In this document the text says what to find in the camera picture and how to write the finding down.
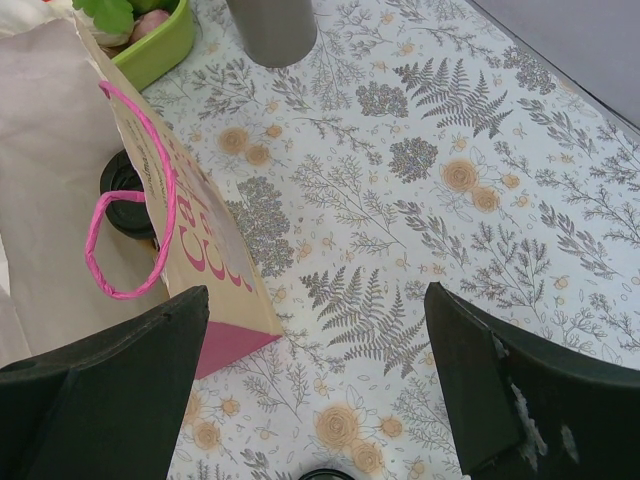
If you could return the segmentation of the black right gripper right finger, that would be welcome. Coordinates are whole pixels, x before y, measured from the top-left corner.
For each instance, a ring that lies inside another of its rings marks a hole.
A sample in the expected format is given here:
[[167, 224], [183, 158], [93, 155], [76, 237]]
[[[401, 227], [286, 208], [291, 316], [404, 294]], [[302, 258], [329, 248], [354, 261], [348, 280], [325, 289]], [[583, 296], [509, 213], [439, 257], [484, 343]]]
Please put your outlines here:
[[638, 478], [638, 371], [515, 327], [439, 283], [424, 308], [463, 474]]

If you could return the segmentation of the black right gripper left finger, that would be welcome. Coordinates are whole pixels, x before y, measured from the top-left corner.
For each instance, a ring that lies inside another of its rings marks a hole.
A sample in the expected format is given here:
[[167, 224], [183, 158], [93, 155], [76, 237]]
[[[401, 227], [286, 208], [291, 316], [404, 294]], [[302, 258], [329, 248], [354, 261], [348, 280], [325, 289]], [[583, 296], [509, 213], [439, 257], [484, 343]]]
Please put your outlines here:
[[164, 479], [209, 318], [192, 287], [1, 370], [4, 479]]

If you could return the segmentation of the black plastic cup lid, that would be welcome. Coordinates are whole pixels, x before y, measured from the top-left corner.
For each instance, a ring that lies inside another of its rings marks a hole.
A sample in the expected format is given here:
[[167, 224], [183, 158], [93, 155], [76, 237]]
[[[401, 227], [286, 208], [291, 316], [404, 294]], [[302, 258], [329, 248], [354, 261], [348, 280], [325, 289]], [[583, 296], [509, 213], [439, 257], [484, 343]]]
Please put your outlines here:
[[[100, 193], [115, 191], [143, 192], [142, 181], [125, 150], [114, 155], [106, 164], [99, 182]], [[106, 208], [111, 225], [129, 238], [152, 240], [155, 230], [143, 202], [115, 200]]]

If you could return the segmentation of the kraft paper cakes bag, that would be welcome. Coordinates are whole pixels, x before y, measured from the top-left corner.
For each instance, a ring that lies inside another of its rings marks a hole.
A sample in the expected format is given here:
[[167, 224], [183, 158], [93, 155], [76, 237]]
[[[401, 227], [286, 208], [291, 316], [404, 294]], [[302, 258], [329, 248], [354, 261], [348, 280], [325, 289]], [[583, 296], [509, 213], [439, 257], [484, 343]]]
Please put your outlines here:
[[[119, 151], [160, 251], [106, 218]], [[97, 333], [193, 286], [209, 294], [196, 377], [283, 330], [215, 182], [71, 19], [1, 41], [1, 361]]]

